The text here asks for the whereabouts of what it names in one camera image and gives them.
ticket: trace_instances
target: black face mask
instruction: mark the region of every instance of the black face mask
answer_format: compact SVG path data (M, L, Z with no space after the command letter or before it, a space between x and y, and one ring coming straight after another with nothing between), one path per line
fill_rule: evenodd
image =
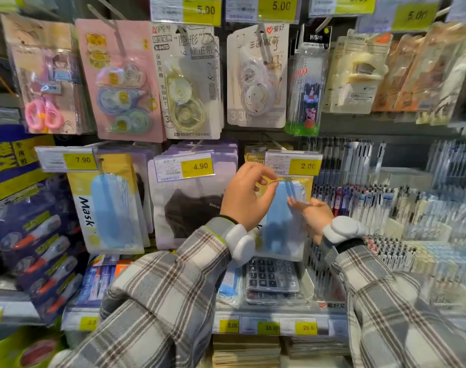
M175 239L188 238L200 226L217 217L222 201L223 195L192 198L180 190L175 190L165 205L165 219Z

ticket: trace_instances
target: person's left hand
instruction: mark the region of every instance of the person's left hand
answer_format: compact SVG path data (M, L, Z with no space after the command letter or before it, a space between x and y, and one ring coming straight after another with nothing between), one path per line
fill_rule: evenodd
M268 185L262 197L257 198L255 192L259 188L255 183L267 184L262 176L277 179L276 173L268 166L254 162L243 164L228 185L221 204L220 214L234 219L247 231L260 223L276 195L277 181Z

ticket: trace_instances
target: pink scissors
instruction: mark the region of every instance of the pink scissors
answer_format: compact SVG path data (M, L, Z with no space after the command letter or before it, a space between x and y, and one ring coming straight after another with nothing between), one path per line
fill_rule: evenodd
M45 98L36 99L25 106L25 120L29 128L43 131L57 130L64 125L64 118L56 106Z

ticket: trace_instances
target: hand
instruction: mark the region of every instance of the hand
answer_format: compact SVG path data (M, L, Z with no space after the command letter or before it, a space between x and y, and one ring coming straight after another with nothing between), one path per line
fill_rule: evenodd
M257 198L255 192L259 188L255 183L267 184L262 176L277 179L276 173L268 166L254 162L243 164L228 185L221 204L220 214L233 218L247 231L260 223L276 195L277 181L268 185L264 195Z
M287 203L294 209L298 209L308 224L308 232L315 243L320 245L323 236L323 228L334 219L330 207L319 199L311 198L309 204L302 203L293 198L287 198Z

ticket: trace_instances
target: plaid shirt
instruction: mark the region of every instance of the plaid shirt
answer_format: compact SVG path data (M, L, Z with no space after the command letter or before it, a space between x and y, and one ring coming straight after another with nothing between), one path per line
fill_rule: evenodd
M212 219L175 254L135 261L109 287L101 322L58 368L193 367L211 338L216 292L230 262L221 237L233 226ZM347 293L356 367L466 367L466 336L419 294L413 275L389 272L365 246L333 263Z

